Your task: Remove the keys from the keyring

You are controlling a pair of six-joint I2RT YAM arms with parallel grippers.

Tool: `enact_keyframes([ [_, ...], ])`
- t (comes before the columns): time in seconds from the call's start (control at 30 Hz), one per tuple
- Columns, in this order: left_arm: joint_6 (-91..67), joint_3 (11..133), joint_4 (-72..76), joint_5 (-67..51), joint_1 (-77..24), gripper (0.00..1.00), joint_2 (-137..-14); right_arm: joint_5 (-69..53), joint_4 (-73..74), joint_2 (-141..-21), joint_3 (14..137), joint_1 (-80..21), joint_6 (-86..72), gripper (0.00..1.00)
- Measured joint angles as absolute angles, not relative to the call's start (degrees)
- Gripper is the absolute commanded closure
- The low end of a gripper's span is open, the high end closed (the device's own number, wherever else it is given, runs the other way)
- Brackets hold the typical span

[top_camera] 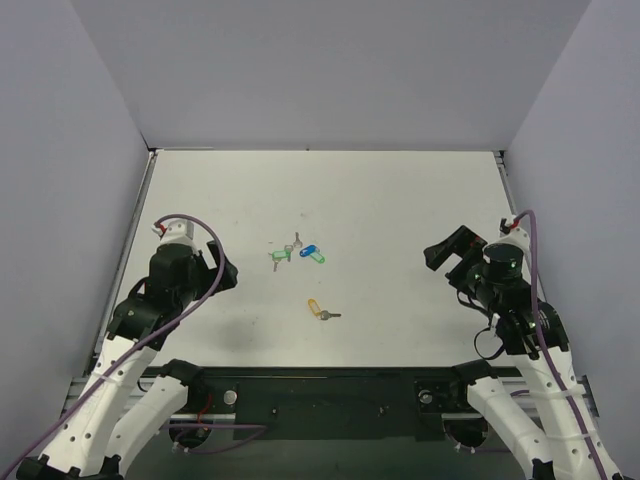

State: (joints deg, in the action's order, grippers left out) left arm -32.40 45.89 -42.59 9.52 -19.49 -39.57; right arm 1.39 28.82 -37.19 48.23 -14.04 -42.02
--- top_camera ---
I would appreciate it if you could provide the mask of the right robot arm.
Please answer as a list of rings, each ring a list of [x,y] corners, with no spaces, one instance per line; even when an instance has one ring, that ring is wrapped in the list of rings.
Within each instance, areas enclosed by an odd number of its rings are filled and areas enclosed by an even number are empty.
[[[499,436],[528,479],[621,479],[585,400],[573,367],[568,336],[557,311],[538,293],[536,273],[524,263],[535,239],[516,221],[504,220],[489,243],[466,226],[424,249],[427,268],[459,261],[445,277],[461,305],[483,314],[501,341],[533,400],[537,419],[508,392],[489,358],[456,366],[447,383],[449,402],[472,408]]]

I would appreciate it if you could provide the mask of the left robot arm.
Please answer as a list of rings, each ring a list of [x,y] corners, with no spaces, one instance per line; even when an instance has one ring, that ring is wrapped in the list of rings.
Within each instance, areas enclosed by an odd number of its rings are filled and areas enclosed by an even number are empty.
[[[43,451],[14,467],[19,479],[122,479],[146,443],[180,409],[206,397],[204,370],[184,360],[161,367],[132,408],[127,401],[167,337],[187,313],[237,284],[237,268],[217,240],[208,267],[185,235],[160,244],[140,279],[115,309],[101,353],[76,402],[41,439]]]

